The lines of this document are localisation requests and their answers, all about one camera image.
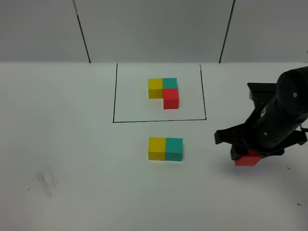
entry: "red cube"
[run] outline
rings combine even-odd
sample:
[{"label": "red cube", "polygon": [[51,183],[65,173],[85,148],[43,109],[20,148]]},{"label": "red cube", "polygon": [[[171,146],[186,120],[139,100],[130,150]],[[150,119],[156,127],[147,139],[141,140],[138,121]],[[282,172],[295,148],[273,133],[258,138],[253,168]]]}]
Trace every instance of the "red cube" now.
[{"label": "red cube", "polygon": [[177,88],[164,89],[164,109],[179,108],[179,91]]},{"label": "red cube", "polygon": [[248,155],[244,155],[234,162],[236,166],[255,166],[260,159],[259,153],[248,150]]}]

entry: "stain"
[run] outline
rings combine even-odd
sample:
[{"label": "stain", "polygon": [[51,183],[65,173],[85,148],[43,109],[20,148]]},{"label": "stain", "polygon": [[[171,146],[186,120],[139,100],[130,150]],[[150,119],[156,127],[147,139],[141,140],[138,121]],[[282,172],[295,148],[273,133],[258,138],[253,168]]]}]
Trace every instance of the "stain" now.
[{"label": "stain", "polygon": [[52,197],[58,184],[58,179],[50,167],[44,171],[37,171],[36,177],[40,184],[43,186],[43,191],[47,197]]}]

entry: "teal cube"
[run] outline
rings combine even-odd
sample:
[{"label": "teal cube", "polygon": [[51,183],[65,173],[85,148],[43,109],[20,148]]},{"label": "teal cube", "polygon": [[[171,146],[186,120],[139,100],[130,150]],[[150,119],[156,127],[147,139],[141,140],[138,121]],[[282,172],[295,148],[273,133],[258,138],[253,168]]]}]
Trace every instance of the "teal cube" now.
[{"label": "teal cube", "polygon": [[163,88],[164,89],[178,88],[177,78],[164,78]]},{"label": "teal cube", "polygon": [[166,160],[183,160],[183,139],[166,138]]}]

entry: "block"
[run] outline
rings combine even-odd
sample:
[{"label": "block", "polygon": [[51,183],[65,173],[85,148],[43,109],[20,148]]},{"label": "block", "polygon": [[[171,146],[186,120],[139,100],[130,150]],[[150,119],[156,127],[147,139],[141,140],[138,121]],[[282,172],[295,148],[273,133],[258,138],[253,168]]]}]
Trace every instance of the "block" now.
[{"label": "block", "polygon": [[163,87],[164,89],[178,88],[177,78],[164,78]]},{"label": "block", "polygon": [[166,160],[183,160],[183,139],[166,138]]},{"label": "block", "polygon": [[164,109],[179,108],[179,91],[175,89],[164,89]]},{"label": "block", "polygon": [[163,79],[150,78],[148,79],[149,99],[162,99],[163,98]]},{"label": "block", "polygon": [[247,156],[242,156],[234,162],[236,166],[255,166],[259,160],[261,160],[259,154],[249,150]]},{"label": "block", "polygon": [[166,160],[166,138],[149,138],[149,160]]}]

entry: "yellow cube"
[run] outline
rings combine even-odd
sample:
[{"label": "yellow cube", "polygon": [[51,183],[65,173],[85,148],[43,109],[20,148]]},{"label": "yellow cube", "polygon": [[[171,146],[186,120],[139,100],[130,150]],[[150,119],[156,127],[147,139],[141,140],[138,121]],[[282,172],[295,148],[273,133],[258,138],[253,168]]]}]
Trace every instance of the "yellow cube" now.
[{"label": "yellow cube", "polygon": [[148,79],[149,99],[162,99],[164,96],[163,79]]},{"label": "yellow cube", "polygon": [[166,138],[150,137],[149,160],[166,160]]}]

